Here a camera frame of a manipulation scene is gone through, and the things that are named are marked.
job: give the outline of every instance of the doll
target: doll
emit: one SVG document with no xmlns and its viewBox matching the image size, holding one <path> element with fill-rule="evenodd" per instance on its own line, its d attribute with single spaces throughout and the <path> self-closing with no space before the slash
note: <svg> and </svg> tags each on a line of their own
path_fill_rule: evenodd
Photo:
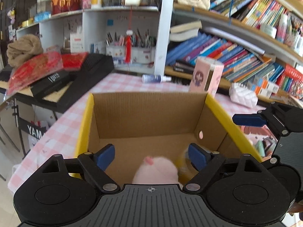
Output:
<svg viewBox="0 0 303 227">
<path fill-rule="evenodd" d="M 137 170 L 133 184 L 179 184 L 176 166 L 164 157 L 145 157 Z"/>
</svg>

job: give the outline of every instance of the metal screw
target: metal screw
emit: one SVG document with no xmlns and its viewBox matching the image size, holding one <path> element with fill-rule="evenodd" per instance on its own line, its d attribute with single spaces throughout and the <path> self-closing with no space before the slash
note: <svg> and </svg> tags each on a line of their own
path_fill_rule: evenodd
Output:
<svg viewBox="0 0 303 227">
<path fill-rule="evenodd" d="M 113 190 L 117 189 L 117 187 L 118 186 L 114 183 L 107 183 L 107 184 L 103 185 L 103 189 L 106 191 L 113 191 Z"/>
<path fill-rule="evenodd" d="M 196 184 L 196 183 L 189 183 L 185 187 L 187 190 L 190 190 L 190 191 L 197 191 L 200 189 L 200 185 Z"/>
<path fill-rule="evenodd" d="M 269 162 L 272 164 L 275 164 L 275 163 L 277 163 L 277 158 L 271 158 Z"/>
</svg>

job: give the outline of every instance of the bookshelf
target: bookshelf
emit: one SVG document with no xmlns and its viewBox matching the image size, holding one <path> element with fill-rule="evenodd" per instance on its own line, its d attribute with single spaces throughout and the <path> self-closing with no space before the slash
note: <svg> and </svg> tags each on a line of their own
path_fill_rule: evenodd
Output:
<svg viewBox="0 0 303 227">
<path fill-rule="evenodd" d="M 277 58 L 294 65 L 299 63 L 303 65 L 303 57 L 299 56 L 295 51 L 287 45 L 273 39 L 264 32 L 250 27 L 237 19 L 228 18 L 221 14 L 208 10 L 194 8 L 192 6 L 174 3 L 175 20 L 181 23 L 190 22 L 199 19 L 203 27 L 214 27 L 222 31 L 226 31 L 239 38 L 250 42 L 268 54 L 274 54 Z"/>
<path fill-rule="evenodd" d="M 164 74 L 167 75 L 167 76 L 178 77 L 178 78 L 183 78 L 183 79 L 188 79 L 188 80 L 192 79 L 192 74 L 183 73 L 183 72 L 176 72 L 176 71 L 173 70 L 173 68 L 171 66 L 166 66 L 165 67 Z M 222 88 L 224 90 L 229 90 L 230 86 L 231 86 L 231 83 L 228 80 L 226 80 L 225 78 L 221 78 L 220 83 L 219 83 L 219 88 Z M 286 91 L 283 91 L 283 90 L 280 89 L 277 93 L 277 96 L 288 97 L 289 95 Z M 281 100 L 276 100 L 276 99 L 273 99 L 273 98 L 266 98 L 266 97 L 263 97 L 263 96 L 258 96 L 258 99 L 260 101 L 263 101 L 263 102 L 266 102 L 266 103 L 271 103 L 271 102 L 274 102 L 274 101 L 282 102 Z"/>
</svg>

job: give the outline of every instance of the plastic bag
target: plastic bag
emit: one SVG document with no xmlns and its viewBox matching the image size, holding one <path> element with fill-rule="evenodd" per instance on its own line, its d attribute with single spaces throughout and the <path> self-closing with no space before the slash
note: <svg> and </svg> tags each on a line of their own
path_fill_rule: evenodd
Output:
<svg viewBox="0 0 303 227">
<path fill-rule="evenodd" d="M 63 69 L 61 54 L 52 51 L 37 55 L 18 67 L 12 74 L 5 93 L 7 100 L 33 82 Z"/>
</svg>

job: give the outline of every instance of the table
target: table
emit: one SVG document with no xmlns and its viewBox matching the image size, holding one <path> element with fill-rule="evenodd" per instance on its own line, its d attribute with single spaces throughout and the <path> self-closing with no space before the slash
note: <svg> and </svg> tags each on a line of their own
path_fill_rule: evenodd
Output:
<svg viewBox="0 0 303 227">
<path fill-rule="evenodd" d="M 103 93 L 130 91 L 186 92 L 188 91 L 188 86 L 168 82 L 144 84 L 140 77 L 111 73 L 95 85 L 89 92 Z M 58 119 L 24 158 L 8 183 L 8 188 L 13 193 L 15 193 L 22 183 L 24 183 L 30 175 L 32 175 L 33 172 L 53 154 L 62 154 L 65 159 L 74 156 L 75 144 L 78 138 L 78 131 L 86 100 L 87 93 Z M 234 104 L 230 101 L 228 96 L 220 94 L 216 95 L 216 100 L 231 117 L 235 113 L 250 114 L 256 113 L 259 109 L 264 109 L 260 106 L 249 109 Z"/>
</svg>

